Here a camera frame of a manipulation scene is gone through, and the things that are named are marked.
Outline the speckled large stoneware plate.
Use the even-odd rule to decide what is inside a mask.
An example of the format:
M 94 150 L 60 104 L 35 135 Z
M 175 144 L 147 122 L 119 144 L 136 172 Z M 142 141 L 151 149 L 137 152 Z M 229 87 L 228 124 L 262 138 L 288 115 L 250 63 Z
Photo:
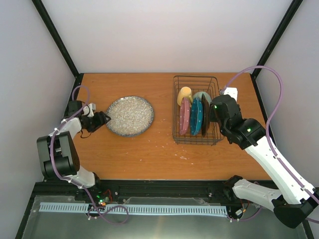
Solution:
M 106 115 L 111 118 L 106 124 L 111 132 L 123 137 L 134 137 L 152 125 L 155 112 L 146 99 L 126 96 L 114 101 L 108 107 Z

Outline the mint green ceramic bowl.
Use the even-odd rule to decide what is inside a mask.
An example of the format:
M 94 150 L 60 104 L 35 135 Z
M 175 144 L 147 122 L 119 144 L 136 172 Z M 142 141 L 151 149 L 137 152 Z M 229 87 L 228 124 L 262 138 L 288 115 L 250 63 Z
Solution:
M 194 95 L 192 95 L 192 100 L 194 101 L 195 99 L 198 99 L 201 102 L 202 96 L 205 96 L 208 105 L 210 105 L 212 101 L 211 96 L 205 91 L 196 92 Z

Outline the yellow ceramic mug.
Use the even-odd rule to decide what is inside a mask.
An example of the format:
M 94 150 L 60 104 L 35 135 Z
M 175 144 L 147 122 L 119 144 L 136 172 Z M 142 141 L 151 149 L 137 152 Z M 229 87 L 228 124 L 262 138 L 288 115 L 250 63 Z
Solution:
M 181 102 L 183 98 L 187 98 L 190 103 L 192 104 L 193 98 L 192 98 L 192 90 L 190 87 L 182 87 L 177 95 L 177 104 L 181 106 Z

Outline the black rimmed cream plate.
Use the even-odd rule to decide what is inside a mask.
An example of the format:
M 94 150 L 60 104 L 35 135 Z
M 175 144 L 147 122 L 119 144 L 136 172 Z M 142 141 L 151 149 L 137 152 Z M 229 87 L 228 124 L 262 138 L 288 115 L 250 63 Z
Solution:
M 202 134 L 202 137 L 205 137 L 210 127 L 210 121 L 209 121 L 210 104 L 204 94 L 202 94 L 201 96 L 201 103 L 203 106 L 203 121 L 201 126 L 201 134 Z

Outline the teal blue plate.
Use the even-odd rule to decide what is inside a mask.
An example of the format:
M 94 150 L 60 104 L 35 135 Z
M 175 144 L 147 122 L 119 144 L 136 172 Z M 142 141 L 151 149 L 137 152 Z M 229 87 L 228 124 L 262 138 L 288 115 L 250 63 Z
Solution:
M 199 98 L 195 98 L 191 106 L 191 114 L 190 114 L 191 135 L 196 136 L 200 132 L 202 121 L 203 121 L 203 105 Z

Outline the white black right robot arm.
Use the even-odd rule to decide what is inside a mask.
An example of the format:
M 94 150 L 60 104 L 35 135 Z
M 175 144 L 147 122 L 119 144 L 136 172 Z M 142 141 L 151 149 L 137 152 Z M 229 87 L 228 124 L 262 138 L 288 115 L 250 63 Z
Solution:
M 267 138 L 255 119 L 244 119 L 230 95 L 220 95 L 210 104 L 211 122 L 219 125 L 229 143 L 238 145 L 254 158 L 277 186 L 267 188 L 240 176 L 228 180 L 235 197 L 256 203 L 272 212 L 289 228 L 296 228 L 319 205 L 319 191 L 305 180 Z

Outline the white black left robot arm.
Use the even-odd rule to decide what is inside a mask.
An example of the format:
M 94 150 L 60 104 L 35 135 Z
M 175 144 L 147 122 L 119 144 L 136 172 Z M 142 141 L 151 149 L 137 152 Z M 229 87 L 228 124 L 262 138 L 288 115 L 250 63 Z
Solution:
M 80 189 L 85 187 L 88 197 L 95 201 L 101 199 L 104 188 L 99 185 L 99 177 L 80 165 L 73 138 L 84 130 L 93 133 L 110 120 L 106 113 L 96 111 L 94 103 L 69 101 L 60 126 L 36 141 L 44 178 L 65 180 Z

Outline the pink polka dot plate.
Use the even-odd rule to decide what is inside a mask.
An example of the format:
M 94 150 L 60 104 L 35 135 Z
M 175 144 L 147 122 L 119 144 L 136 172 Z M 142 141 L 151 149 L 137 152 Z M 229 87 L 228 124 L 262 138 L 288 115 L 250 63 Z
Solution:
M 190 101 L 187 97 L 184 97 L 181 101 L 179 111 L 179 134 L 185 135 L 189 127 L 190 118 Z

